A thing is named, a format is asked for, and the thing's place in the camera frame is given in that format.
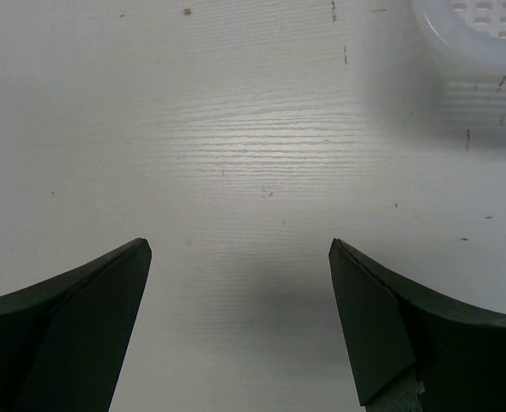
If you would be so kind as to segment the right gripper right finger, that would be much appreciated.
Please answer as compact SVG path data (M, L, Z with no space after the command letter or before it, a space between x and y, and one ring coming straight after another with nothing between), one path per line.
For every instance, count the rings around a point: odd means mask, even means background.
M440 294L340 239L328 258L366 410L506 411L506 314Z

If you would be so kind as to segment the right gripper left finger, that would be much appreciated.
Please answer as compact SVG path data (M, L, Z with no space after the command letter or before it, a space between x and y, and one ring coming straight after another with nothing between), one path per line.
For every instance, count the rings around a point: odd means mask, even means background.
M152 251L134 239L0 296L0 411L107 411Z

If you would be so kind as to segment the white plastic basket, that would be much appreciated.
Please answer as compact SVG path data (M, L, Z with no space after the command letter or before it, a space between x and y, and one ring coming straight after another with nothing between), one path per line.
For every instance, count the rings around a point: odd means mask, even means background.
M506 75L506 1L411 2L428 44L462 69Z

